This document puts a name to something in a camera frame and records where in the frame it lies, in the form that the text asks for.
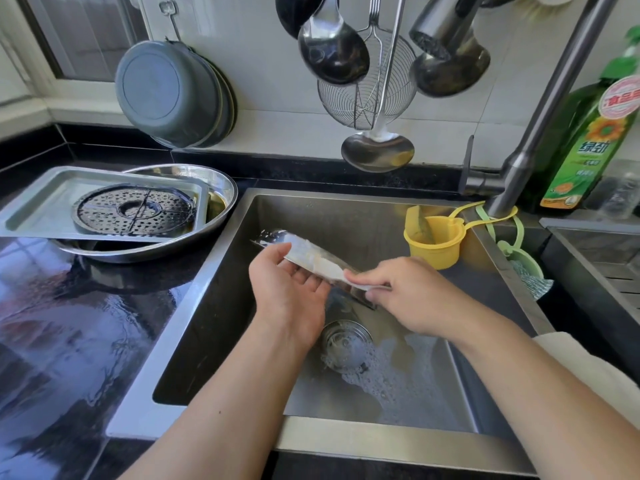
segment orange fruit image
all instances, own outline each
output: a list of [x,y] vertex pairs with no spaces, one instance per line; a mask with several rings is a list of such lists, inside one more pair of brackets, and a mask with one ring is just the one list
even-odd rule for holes
[[560,184],[556,186],[556,188],[554,189],[554,192],[557,194],[565,194],[569,192],[569,190],[571,190],[572,188],[573,188],[573,184],[571,182],[567,182],[565,184]]
[[597,143],[615,141],[622,137],[627,128],[627,120],[608,120],[603,117],[596,118],[588,127],[586,140]]

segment gray tray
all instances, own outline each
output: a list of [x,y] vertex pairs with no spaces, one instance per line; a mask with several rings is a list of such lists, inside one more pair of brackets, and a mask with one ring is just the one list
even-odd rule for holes
[[193,230],[197,230],[206,222],[209,186],[196,179],[184,180],[59,166],[45,172],[0,210],[0,236],[129,242],[166,242],[175,237],[99,234],[76,226],[72,218],[72,209],[76,201],[89,192],[115,184],[180,190],[196,202]]

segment window pane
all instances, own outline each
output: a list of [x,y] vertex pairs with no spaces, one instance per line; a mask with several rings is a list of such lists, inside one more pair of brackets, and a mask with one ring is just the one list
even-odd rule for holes
[[148,39],[142,14],[130,0],[23,1],[64,79],[113,81],[127,49]]

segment forearm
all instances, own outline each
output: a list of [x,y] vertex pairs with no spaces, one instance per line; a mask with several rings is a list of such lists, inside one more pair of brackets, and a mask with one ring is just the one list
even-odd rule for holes
[[482,309],[453,339],[543,479],[627,479],[640,433],[509,320]]
[[305,351],[254,319],[219,370],[123,479],[258,479]]

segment person's left hand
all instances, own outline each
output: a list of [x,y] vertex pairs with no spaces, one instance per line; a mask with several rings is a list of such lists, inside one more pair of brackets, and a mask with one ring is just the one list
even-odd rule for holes
[[254,320],[284,326],[307,352],[324,327],[324,304],[331,285],[284,259],[291,243],[271,244],[249,265],[255,295]]

